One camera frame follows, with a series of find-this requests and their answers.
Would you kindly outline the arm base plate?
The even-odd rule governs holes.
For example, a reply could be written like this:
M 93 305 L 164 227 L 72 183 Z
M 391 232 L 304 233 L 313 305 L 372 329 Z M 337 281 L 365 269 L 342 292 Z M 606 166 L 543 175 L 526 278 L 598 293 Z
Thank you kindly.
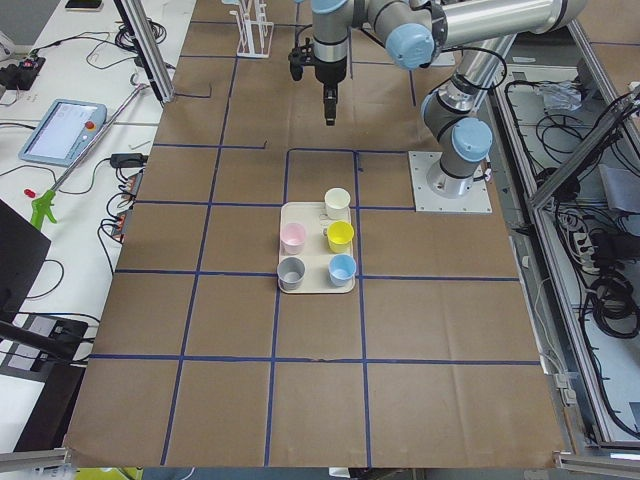
M 441 169 L 440 152 L 409 151 L 414 206 L 418 213 L 492 213 L 487 182 L 480 165 L 468 179 L 449 177 Z

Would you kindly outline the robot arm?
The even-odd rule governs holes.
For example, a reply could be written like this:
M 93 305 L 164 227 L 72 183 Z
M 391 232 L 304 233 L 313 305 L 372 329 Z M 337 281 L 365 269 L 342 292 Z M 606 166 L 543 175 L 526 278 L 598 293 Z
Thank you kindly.
M 290 71 L 300 79 L 304 67 L 314 68 L 323 85 L 325 122 L 332 126 L 351 29 L 369 25 L 393 63 L 408 71 L 429 67 L 447 50 L 460 50 L 452 75 L 421 105 L 422 120 L 442 149 L 426 174 L 427 184 L 440 197 L 458 199 L 471 189 L 493 143 L 491 129 L 473 111 L 491 89 L 516 35 L 557 30 L 585 6 L 568 0 L 314 1 L 313 37 L 291 51 Z

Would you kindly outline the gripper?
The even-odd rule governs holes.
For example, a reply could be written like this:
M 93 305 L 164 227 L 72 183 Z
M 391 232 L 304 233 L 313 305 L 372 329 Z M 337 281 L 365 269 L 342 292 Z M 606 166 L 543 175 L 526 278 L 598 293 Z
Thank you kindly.
M 339 83 L 323 84 L 323 105 L 326 125 L 335 125 L 339 101 Z

